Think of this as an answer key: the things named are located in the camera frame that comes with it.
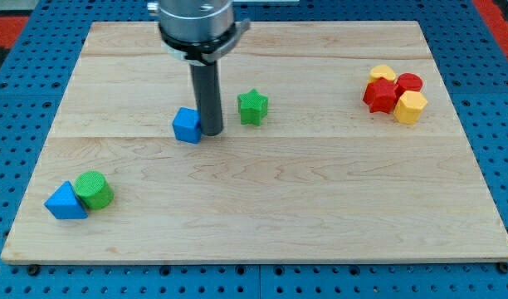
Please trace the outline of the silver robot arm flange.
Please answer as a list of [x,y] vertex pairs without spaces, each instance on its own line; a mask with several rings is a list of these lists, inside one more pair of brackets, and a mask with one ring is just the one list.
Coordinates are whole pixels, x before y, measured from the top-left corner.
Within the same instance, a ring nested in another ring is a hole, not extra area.
[[235,20],[232,0],[154,0],[149,14],[158,20],[167,52],[194,66],[217,62],[239,43],[251,20]]

